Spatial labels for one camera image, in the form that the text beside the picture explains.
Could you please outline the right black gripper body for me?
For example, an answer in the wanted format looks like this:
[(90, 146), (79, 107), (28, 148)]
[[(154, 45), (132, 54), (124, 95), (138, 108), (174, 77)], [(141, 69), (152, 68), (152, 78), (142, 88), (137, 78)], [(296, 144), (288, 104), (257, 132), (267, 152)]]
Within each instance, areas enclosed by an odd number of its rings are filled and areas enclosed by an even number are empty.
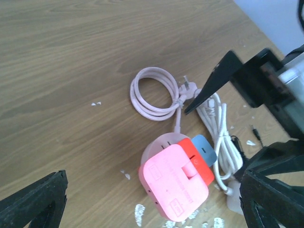
[(241, 96), (253, 108), (267, 107), (291, 138), (303, 140), (304, 105), (280, 80), (279, 75), (287, 70), (283, 63), (268, 48), (245, 63), (231, 54), (229, 79)]

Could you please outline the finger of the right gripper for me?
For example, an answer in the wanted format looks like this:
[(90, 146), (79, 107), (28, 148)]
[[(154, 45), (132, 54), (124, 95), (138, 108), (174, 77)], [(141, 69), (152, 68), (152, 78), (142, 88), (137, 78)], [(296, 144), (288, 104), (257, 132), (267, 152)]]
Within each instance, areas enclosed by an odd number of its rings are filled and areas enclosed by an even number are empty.
[(204, 87), (196, 96), (196, 98), (188, 105), (184, 113), (189, 114), (203, 104), (208, 98), (210, 98), (215, 92), (223, 87), (230, 81), (232, 76), (243, 66), (243, 63), (235, 54), (230, 50), (220, 60), (220, 62), (214, 67), (212, 73), (207, 79)]

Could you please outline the blue usb charger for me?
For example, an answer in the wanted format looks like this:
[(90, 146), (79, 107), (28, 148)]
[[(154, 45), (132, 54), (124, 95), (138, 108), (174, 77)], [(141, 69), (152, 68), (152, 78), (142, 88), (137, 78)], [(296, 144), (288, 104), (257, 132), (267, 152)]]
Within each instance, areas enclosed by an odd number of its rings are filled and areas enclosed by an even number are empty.
[(211, 167), (217, 160), (217, 155), (208, 140), (201, 134), (192, 138), (192, 143), (206, 164)]

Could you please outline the red cube socket adapter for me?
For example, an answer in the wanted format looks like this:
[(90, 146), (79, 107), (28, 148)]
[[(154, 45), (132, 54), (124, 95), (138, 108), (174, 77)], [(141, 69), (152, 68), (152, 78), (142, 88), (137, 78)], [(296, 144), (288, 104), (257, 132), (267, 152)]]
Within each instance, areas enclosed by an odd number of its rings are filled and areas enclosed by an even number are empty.
[(198, 174), (202, 177), (206, 185), (210, 185), (214, 181), (214, 174), (200, 155), (199, 151), (196, 149), (195, 145), (189, 138), (184, 138), (178, 142), (185, 153), (187, 154), (188, 158), (196, 168)]

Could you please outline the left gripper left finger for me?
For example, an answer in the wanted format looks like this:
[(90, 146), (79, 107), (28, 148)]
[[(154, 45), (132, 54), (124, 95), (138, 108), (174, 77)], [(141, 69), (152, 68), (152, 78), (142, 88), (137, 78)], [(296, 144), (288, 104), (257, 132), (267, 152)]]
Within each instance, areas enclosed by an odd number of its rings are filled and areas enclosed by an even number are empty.
[(0, 201), (2, 228), (58, 228), (67, 202), (65, 170), (50, 173)]

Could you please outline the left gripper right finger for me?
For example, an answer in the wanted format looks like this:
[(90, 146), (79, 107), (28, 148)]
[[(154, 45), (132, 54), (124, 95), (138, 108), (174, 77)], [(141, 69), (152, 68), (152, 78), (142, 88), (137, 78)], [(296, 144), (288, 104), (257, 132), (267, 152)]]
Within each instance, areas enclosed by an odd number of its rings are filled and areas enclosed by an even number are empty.
[(304, 188), (268, 178), (303, 169), (300, 140), (273, 143), (246, 161), (239, 170), (240, 205), (249, 228), (304, 226)]

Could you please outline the pink round power socket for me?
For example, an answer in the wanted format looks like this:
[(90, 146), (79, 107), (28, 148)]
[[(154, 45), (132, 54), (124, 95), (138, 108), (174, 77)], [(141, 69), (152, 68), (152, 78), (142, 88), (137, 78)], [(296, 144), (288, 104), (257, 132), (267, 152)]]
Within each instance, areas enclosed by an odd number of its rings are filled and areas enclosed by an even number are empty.
[(152, 141), (143, 151), (141, 165), (146, 163), (151, 157), (158, 154), (171, 144), (177, 144), (188, 136), (181, 133), (165, 133)]

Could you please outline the pink square plug adapter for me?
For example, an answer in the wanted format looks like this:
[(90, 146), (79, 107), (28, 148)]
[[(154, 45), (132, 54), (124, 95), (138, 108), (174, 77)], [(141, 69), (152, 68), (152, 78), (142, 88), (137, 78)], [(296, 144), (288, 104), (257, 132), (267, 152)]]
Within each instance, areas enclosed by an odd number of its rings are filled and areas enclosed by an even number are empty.
[(209, 195), (206, 183), (178, 144), (142, 164), (139, 180), (160, 215), (174, 222), (189, 217)]

